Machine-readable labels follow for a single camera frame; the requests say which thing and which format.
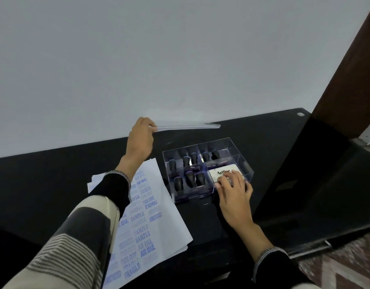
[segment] sleeve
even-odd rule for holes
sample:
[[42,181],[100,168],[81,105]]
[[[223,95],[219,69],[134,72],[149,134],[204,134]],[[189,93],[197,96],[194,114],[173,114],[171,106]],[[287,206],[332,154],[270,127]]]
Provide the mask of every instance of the sleeve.
[[253,282],[260,288],[319,288],[278,247],[262,252],[253,269]]
[[4,289],[100,288],[120,215],[130,203],[129,192],[130,182],[126,176],[105,175]]

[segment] white wall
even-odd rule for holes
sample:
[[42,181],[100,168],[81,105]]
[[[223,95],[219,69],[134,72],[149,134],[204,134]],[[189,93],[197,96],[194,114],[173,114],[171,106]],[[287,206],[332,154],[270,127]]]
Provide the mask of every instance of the white wall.
[[369,10],[370,0],[0,0],[0,157],[127,136],[139,116],[312,111]]

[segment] striped pattern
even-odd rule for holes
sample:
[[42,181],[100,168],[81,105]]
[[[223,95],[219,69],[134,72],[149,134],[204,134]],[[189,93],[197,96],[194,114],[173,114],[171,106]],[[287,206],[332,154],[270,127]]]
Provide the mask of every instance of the striped pattern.
[[103,276],[95,254],[67,234],[51,238],[27,269],[61,278],[77,289],[100,288]]

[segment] white paper sheet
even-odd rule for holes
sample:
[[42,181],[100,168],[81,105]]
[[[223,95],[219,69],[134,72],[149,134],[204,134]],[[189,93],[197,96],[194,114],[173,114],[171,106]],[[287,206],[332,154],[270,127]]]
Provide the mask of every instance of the white paper sheet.
[[[90,192],[104,174],[93,175]],[[187,250],[193,238],[174,205],[155,159],[131,182],[132,202],[120,219],[104,289],[118,289],[160,262]]]

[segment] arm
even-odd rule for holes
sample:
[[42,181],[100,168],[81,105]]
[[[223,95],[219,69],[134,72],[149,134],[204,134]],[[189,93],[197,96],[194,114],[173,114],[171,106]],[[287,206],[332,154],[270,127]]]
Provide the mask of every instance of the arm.
[[152,133],[156,130],[150,119],[138,119],[119,165],[75,207],[36,257],[5,289],[102,286],[120,216],[130,203],[130,180],[151,153]]
[[260,226],[253,223],[249,205],[253,189],[239,172],[232,170],[219,177],[216,189],[225,220],[240,236],[255,261],[253,281],[257,285],[264,288],[292,288],[308,283],[309,288],[317,288],[293,264],[284,250],[274,247]]

